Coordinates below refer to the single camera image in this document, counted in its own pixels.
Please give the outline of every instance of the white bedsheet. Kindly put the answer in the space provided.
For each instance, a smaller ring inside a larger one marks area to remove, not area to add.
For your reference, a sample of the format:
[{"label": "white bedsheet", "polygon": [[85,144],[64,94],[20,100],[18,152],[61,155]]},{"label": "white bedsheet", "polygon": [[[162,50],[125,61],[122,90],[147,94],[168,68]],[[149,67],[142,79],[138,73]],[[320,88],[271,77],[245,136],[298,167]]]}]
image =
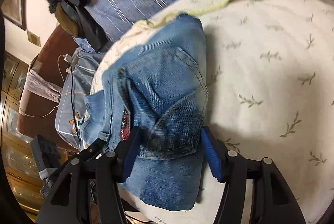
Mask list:
[{"label": "white bedsheet", "polygon": [[[214,8],[223,0],[180,0],[157,14]],[[200,17],[207,36],[206,125],[243,157],[273,159],[307,223],[316,223],[334,197],[334,7],[330,0],[239,0]],[[101,75],[125,51],[158,28],[139,22],[106,54]],[[245,203],[250,211],[251,183]],[[224,184],[203,168],[198,202],[169,212],[121,196],[156,223],[213,223]],[[243,222],[248,223],[247,214]]]}]

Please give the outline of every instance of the gray tape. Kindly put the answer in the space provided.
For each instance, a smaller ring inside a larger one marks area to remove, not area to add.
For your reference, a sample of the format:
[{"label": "gray tape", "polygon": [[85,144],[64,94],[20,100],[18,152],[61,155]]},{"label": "gray tape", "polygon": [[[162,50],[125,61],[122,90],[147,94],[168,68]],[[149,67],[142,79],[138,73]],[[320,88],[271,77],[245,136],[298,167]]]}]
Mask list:
[{"label": "gray tape", "polygon": [[38,174],[39,174],[39,177],[43,180],[43,179],[49,177],[56,170],[57,170],[57,167],[50,167],[50,168],[46,168],[46,169],[40,171]]}]

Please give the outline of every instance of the white cable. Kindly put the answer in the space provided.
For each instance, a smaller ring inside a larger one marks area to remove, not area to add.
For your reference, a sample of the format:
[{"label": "white cable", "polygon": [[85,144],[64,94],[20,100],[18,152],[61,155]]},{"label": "white cable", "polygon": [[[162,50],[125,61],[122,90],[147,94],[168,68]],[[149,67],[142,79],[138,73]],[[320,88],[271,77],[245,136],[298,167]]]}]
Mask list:
[{"label": "white cable", "polygon": [[48,116],[49,114],[51,114],[57,107],[59,107],[59,105],[55,106],[55,107],[52,109],[52,111],[51,111],[50,113],[48,113],[48,114],[46,114],[46,115],[44,115],[44,116],[41,116],[41,117],[36,117],[36,116],[28,115],[28,114],[26,114],[25,112],[23,112],[23,110],[21,109],[21,107],[20,107],[20,105],[19,105],[19,109],[20,109],[20,111],[23,113],[23,115],[25,115],[25,116],[27,116],[27,117],[35,117],[35,118],[43,118],[43,117],[46,117],[46,116]]},{"label": "white cable", "polygon": [[[59,73],[61,74],[61,68],[60,68],[60,66],[59,66],[59,58],[60,58],[60,57],[64,57],[64,58],[65,58],[65,55],[64,55],[64,54],[61,54],[61,55],[58,56],[58,59],[57,59],[57,64],[58,64]],[[65,80],[64,80],[64,77],[62,76],[62,74],[61,74],[61,78],[62,78],[62,80],[63,80],[63,82],[64,82],[64,84],[65,84]]]}]

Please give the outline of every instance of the leaf pattern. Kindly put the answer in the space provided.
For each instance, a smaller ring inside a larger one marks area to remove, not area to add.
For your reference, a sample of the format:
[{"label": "leaf pattern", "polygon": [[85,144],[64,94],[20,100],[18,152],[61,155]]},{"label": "leaf pattern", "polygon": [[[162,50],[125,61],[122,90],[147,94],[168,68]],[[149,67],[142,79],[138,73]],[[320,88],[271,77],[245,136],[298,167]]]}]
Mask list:
[{"label": "leaf pattern", "polygon": [[297,112],[296,112],[295,120],[293,121],[293,123],[291,124],[291,126],[289,125],[289,123],[285,123],[285,125],[286,125],[286,127],[287,127],[287,131],[285,132],[285,134],[280,135],[280,137],[287,137],[290,133],[293,134],[293,133],[296,132],[295,130],[293,130],[294,127],[295,127],[298,123],[301,123],[301,122],[302,122],[301,119],[297,120],[297,119],[298,119],[298,116],[299,116],[299,112],[297,111]]},{"label": "leaf pattern", "polygon": [[215,16],[215,17],[210,17],[210,20],[213,20],[213,21],[218,21],[218,20],[222,20],[223,17],[222,16]]},{"label": "leaf pattern", "polygon": [[251,108],[254,105],[260,106],[263,103],[263,101],[256,101],[253,95],[252,95],[252,99],[246,99],[245,97],[239,94],[239,98],[241,99],[240,104],[248,103],[248,108]]},{"label": "leaf pattern", "polygon": [[298,80],[300,80],[302,82],[302,86],[304,85],[304,83],[308,82],[309,85],[311,85],[312,80],[315,78],[316,72],[313,73],[312,76],[307,76],[305,78],[303,77],[298,77]]},{"label": "leaf pattern", "polygon": [[312,37],[312,34],[310,34],[310,38],[306,39],[307,42],[307,48],[306,49],[310,49],[310,47],[314,46],[314,38]]},{"label": "leaf pattern", "polygon": [[247,3],[247,7],[249,7],[250,5],[254,5],[255,1],[250,1],[249,3]]},{"label": "leaf pattern", "polygon": [[214,75],[211,75],[211,80],[208,82],[207,86],[209,87],[213,85],[214,83],[216,83],[218,76],[221,75],[222,73],[223,72],[220,70],[220,66],[219,66],[217,72]]},{"label": "leaf pattern", "polygon": [[231,140],[231,138],[229,138],[226,141],[223,140],[223,143],[225,145],[228,145],[228,146],[232,147],[235,151],[237,151],[238,153],[240,153],[240,149],[237,147],[238,145],[240,145],[240,143],[232,144],[231,142],[229,142],[230,140]]},{"label": "leaf pattern", "polygon": [[313,18],[314,18],[314,14],[312,13],[312,16],[310,18],[307,18],[306,21],[308,22],[312,22],[313,21]]},{"label": "leaf pattern", "polygon": [[279,25],[266,25],[266,28],[268,30],[275,30],[275,32],[284,30],[283,27]]},{"label": "leaf pattern", "polygon": [[315,161],[316,162],[315,166],[317,166],[320,163],[323,164],[327,161],[327,159],[325,160],[322,159],[322,153],[320,153],[319,158],[317,158],[315,154],[312,153],[312,151],[310,151],[310,155],[312,156],[312,158],[309,159],[309,162]]},{"label": "leaf pattern", "polygon": [[158,218],[155,214],[154,214],[154,218],[156,218],[162,224],[167,224],[166,222],[163,222],[161,218]]},{"label": "leaf pattern", "polygon": [[267,58],[269,63],[270,63],[270,59],[277,59],[279,61],[282,61],[282,57],[280,57],[278,54],[279,54],[278,52],[271,54],[270,51],[268,51],[267,53],[262,53],[260,55],[260,59]]},{"label": "leaf pattern", "polygon": [[240,25],[245,24],[247,22],[247,16],[245,16],[243,19],[240,19]]},{"label": "leaf pattern", "polygon": [[241,41],[239,41],[239,43],[232,42],[231,44],[225,45],[225,48],[226,50],[229,50],[231,48],[234,48],[234,49],[239,48],[240,46],[241,46]]}]

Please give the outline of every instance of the metal bolt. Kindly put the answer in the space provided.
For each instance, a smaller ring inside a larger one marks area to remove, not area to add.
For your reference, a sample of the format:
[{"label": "metal bolt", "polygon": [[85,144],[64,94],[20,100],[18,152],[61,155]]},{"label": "metal bolt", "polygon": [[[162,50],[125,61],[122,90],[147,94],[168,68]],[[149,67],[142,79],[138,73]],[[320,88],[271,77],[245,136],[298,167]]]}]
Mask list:
[{"label": "metal bolt", "polygon": [[114,157],[115,155],[116,155],[116,152],[114,152],[113,150],[111,150],[111,151],[109,151],[109,152],[106,153],[106,156],[107,156],[108,158],[112,158],[112,157]]},{"label": "metal bolt", "polygon": [[80,160],[78,158],[74,158],[74,159],[71,160],[72,165],[76,165],[78,163],[80,163]]},{"label": "metal bolt", "polygon": [[236,157],[236,156],[238,155],[238,153],[237,153],[236,151],[234,151],[234,150],[229,150],[229,151],[228,151],[228,155],[229,155],[230,157]]},{"label": "metal bolt", "polygon": [[273,162],[273,160],[271,160],[270,158],[266,157],[266,158],[263,158],[263,163],[265,164],[271,164]]}]

